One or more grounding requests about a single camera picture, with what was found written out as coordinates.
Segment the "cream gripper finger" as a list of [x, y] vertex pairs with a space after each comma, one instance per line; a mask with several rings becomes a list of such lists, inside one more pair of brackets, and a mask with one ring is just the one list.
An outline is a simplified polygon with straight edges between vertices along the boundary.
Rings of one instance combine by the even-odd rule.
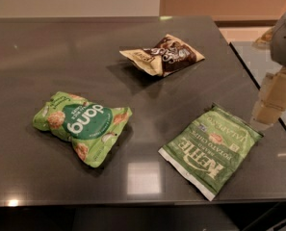
[[272, 127], [286, 111], [286, 66], [275, 74], [267, 73], [253, 106], [250, 125], [257, 131]]

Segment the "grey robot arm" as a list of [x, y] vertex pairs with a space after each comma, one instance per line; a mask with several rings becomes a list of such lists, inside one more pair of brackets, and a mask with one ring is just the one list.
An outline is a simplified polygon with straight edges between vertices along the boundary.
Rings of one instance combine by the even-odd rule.
[[250, 119], [258, 131], [272, 127], [286, 111], [286, 12], [273, 27], [270, 50], [271, 59], [281, 68], [275, 74], [267, 73], [262, 81]]

